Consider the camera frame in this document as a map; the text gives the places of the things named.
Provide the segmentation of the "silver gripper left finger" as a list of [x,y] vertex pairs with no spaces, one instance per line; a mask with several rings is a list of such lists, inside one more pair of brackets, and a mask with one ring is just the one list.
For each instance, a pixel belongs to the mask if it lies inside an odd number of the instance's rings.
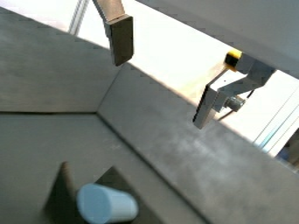
[[123,65],[134,56],[134,17],[126,14],[122,0],[93,0],[103,19],[113,61]]

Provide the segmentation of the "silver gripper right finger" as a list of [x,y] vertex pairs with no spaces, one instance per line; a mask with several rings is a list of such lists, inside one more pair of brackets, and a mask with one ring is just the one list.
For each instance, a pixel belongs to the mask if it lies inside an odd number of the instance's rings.
[[277,69],[240,50],[232,50],[225,59],[225,69],[206,85],[193,118],[202,129],[225,108],[238,112],[246,103],[242,94],[262,88]]

